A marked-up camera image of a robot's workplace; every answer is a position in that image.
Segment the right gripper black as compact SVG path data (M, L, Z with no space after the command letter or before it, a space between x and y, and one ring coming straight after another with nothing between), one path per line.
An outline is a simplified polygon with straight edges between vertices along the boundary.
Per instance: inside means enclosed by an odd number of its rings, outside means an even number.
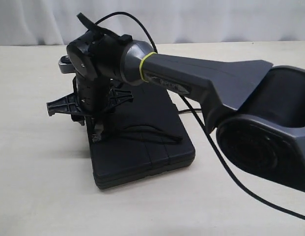
M104 115L134 99L131 91L120 89L122 86L115 86L107 77L91 81L82 76L75 76L71 94L47 103L48 115L67 114L73 122L81 126L85 126L85 118L94 118L92 142L105 142L111 136L113 124L110 117Z

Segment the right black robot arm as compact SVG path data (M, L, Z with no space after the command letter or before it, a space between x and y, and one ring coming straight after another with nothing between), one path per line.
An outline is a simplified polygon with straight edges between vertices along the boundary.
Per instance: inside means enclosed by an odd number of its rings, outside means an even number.
M226 158L252 175L305 192L305 70L264 60L212 61L159 54L130 35L87 32L59 61L74 73L74 92L47 104L50 116L77 122L99 118L131 92L159 86L200 104L208 133L216 132Z

